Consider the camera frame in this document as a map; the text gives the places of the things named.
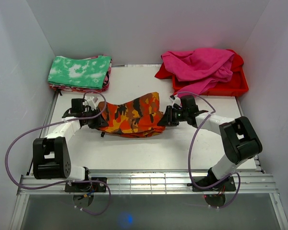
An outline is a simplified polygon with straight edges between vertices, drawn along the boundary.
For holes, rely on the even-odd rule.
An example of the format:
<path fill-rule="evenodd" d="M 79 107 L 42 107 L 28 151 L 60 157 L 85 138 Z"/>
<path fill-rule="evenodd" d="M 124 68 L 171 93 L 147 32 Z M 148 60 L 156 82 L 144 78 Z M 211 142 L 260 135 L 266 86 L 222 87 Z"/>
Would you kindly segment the orange camouflage trousers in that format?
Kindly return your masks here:
<path fill-rule="evenodd" d="M 99 130 L 125 138 L 148 138 L 163 133 L 159 93 L 151 92 L 123 104 L 107 103 L 102 117 L 108 126 Z"/>

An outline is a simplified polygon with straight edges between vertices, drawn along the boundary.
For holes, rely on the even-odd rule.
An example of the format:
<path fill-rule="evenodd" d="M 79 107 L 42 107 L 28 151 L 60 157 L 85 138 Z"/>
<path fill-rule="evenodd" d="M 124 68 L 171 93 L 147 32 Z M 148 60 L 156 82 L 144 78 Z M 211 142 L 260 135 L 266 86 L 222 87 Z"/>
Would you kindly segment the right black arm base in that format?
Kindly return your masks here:
<path fill-rule="evenodd" d="M 235 192 L 236 186 L 232 176 L 227 177 L 223 181 L 210 180 L 208 176 L 194 177 L 196 186 L 193 183 L 187 183 L 188 187 L 192 188 L 193 192 L 211 191 L 211 192 Z"/>

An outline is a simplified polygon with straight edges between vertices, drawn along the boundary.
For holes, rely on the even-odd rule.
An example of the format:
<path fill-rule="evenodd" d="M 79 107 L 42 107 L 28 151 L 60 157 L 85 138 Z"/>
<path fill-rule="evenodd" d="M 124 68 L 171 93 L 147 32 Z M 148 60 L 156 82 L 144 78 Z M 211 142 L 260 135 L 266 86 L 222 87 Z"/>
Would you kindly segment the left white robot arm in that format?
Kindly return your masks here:
<path fill-rule="evenodd" d="M 71 108 L 62 116 L 62 123 L 44 138 L 33 142 L 33 174 L 36 179 L 64 179 L 75 181 L 81 191 L 92 187 L 86 167 L 73 165 L 68 142 L 83 126 L 91 129 L 107 126 L 97 106 L 95 96 L 71 100 Z"/>

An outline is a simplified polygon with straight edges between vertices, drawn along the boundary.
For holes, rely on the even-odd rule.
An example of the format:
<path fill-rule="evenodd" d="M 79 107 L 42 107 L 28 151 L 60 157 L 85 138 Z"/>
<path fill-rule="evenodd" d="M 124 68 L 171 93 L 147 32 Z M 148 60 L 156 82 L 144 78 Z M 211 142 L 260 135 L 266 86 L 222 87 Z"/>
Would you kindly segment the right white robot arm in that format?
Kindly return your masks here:
<path fill-rule="evenodd" d="M 262 152 L 261 141 L 247 117 L 218 116 L 214 108 L 211 112 L 200 110 L 195 102 L 195 93 L 182 92 L 181 95 L 171 97 L 173 104 L 166 107 L 158 126 L 176 127 L 186 122 L 196 129 L 195 134 L 204 129 L 220 135 L 224 155 L 208 170 L 206 177 L 197 182 L 194 177 L 190 177 L 192 187 L 219 190 L 240 165 Z"/>

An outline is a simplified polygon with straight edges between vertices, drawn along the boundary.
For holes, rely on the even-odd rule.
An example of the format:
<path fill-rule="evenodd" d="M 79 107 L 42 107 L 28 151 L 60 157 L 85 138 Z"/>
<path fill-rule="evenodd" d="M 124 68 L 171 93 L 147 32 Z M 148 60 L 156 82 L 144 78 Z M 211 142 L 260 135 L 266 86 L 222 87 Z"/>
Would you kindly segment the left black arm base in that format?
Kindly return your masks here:
<path fill-rule="evenodd" d="M 106 177 L 92 177 L 91 180 L 97 180 L 98 182 L 66 184 L 64 191 L 67 193 L 101 193 L 106 191 L 107 188 L 103 184 L 107 182 Z"/>

